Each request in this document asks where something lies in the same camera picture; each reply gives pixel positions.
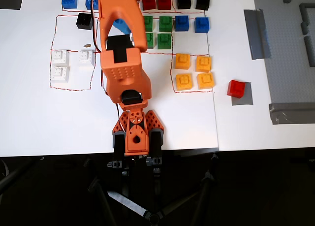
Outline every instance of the gray tape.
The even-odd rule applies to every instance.
[[[252,59],[269,58],[271,54],[263,11],[244,10],[244,15]]]
[[[22,0],[0,0],[0,9],[20,10]]]
[[[315,103],[273,103],[269,105],[272,124],[315,124]]]
[[[252,103],[252,85],[250,82],[246,82],[244,96],[242,98],[232,97],[232,105],[245,105]]]

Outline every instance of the orange robotic arm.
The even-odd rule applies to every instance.
[[[147,124],[142,111],[151,98],[151,83],[142,69],[140,53],[147,50],[144,19],[136,0],[98,0],[102,52],[101,67],[107,77],[106,90],[114,103],[125,111],[113,133],[126,131],[125,155],[149,153],[149,131],[163,126],[155,115]],[[108,36],[117,19],[123,19],[130,28],[129,35]]]

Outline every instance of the white box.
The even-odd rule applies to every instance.
[[[69,67],[52,67],[50,80],[54,82],[68,82]]]
[[[51,64],[54,66],[69,66],[69,52],[66,50],[53,50]]]
[[[95,54],[93,50],[79,51],[79,66],[81,67],[94,67]]]

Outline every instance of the lego brick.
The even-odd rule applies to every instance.
[[[195,18],[195,33],[208,33],[209,29],[209,18]]]
[[[189,54],[176,54],[176,69],[189,69],[190,67],[190,55]]]
[[[91,30],[92,29],[92,15],[88,13],[79,13],[77,19],[78,29]]]
[[[197,56],[196,72],[210,72],[211,71],[211,57]]]
[[[157,48],[159,50],[170,49],[172,47],[172,38],[170,33],[160,33],[157,35]]]
[[[159,10],[171,10],[171,0],[157,0]]]
[[[150,10],[156,8],[156,0],[142,0],[143,10]]]
[[[91,10],[91,0],[85,0],[85,7]],[[98,10],[98,0],[93,0],[93,10]]]
[[[230,81],[228,84],[227,95],[236,98],[242,98],[245,93],[245,82]]]
[[[196,9],[208,10],[210,6],[210,0],[197,0]]]
[[[61,0],[64,9],[71,9],[78,7],[78,0]]]
[[[50,80],[54,82],[68,82],[69,67],[52,67]]]
[[[81,50],[79,51],[79,66],[89,67],[94,66],[95,55],[93,50]]]
[[[173,31],[173,18],[169,16],[159,17],[159,31],[172,32]]]
[[[191,0],[177,0],[178,9],[190,9]]]
[[[188,30],[189,30],[188,16],[175,16],[175,31],[188,32]]]
[[[153,49],[154,47],[153,33],[146,33],[146,36],[147,36],[148,49]]]
[[[191,74],[176,75],[176,87],[178,91],[190,90],[192,88]]]
[[[51,52],[53,66],[69,66],[69,52],[66,50],[53,50]]]
[[[201,73],[197,75],[198,88],[209,89],[215,86],[212,73]]]
[[[144,27],[146,28],[146,32],[153,31],[153,16],[143,16],[144,17]]]
[[[129,27],[127,26],[123,19],[115,20],[113,26],[120,30],[123,34],[131,33],[131,30],[129,29]]]

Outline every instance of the black lego brick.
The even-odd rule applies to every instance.
[[[210,0],[197,0],[196,9],[208,10],[210,6]]]
[[[92,29],[92,15],[89,13],[79,13],[77,19],[78,29],[91,30]]]
[[[191,0],[177,0],[178,9],[190,9]]]

